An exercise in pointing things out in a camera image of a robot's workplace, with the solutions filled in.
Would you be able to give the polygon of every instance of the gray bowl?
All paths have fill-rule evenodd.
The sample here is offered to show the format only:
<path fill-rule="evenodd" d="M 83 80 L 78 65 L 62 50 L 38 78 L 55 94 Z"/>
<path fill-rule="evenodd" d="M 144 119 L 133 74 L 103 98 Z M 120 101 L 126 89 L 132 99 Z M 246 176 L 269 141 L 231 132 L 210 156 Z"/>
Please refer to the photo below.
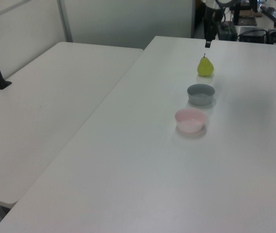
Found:
<path fill-rule="evenodd" d="M 194 84 L 188 88 L 188 96 L 191 103 L 207 105 L 211 103 L 215 89 L 207 84 Z"/>

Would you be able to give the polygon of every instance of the wall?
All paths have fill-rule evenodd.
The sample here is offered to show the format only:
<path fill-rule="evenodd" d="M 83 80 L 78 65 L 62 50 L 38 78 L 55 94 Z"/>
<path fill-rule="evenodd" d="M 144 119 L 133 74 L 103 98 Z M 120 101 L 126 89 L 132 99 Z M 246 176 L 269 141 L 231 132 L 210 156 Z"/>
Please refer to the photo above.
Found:
<path fill-rule="evenodd" d="M 191 37 L 192 0 L 62 0 L 73 42 L 145 49 L 156 35 Z"/>
<path fill-rule="evenodd" d="M 31 0 L 0 15 L 0 69 L 6 79 L 65 41 L 57 0 Z"/>

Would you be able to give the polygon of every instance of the bowl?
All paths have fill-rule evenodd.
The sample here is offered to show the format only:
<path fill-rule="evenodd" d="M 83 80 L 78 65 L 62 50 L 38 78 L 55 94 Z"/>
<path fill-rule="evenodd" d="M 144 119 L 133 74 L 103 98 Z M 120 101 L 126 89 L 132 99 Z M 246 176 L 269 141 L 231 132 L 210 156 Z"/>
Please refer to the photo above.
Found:
<path fill-rule="evenodd" d="M 175 114 L 177 128 L 185 133 L 195 133 L 205 124 L 205 114 L 196 108 L 180 109 Z"/>
<path fill-rule="evenodd" d="M 188 96 L 191 103 L 207 105 L 212 102 L 215 89 L 207 84 L 194 84 L 188 88 Z"/>

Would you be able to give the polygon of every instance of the tabletop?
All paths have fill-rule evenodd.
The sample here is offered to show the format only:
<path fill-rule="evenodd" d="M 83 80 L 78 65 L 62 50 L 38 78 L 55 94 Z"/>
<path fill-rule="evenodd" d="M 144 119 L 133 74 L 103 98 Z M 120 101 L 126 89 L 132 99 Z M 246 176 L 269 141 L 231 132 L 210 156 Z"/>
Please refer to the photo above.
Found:
<path fill-rule="evenodd" d="M 206 53 L 212 77 L 197 76 Z M 212 104 L 187 88 L 208 83 Z M 194 134 L 174 114 L 207 116 Z M 0 233 L 275 233 L 276 46 L 155 37 Z"/>
<path fill-rule="evenodd" d="M 11 208 L 142 50 L 61 42 L 0 90 L 0 205 Z"/>

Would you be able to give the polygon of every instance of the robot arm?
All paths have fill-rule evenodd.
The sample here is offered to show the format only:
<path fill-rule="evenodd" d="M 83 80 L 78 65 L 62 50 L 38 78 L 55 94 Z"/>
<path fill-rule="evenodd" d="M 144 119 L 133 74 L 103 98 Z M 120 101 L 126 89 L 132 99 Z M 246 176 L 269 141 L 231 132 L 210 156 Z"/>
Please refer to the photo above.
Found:
<path fill-rule="evenodd" d="M 205 48 L 210 48 L 211 41 L 216 38 L 216 23 L 220 22 L 226 7 L 234 6 L 241 0 L 202 0 L 206 5 L 204 16 Z"/>

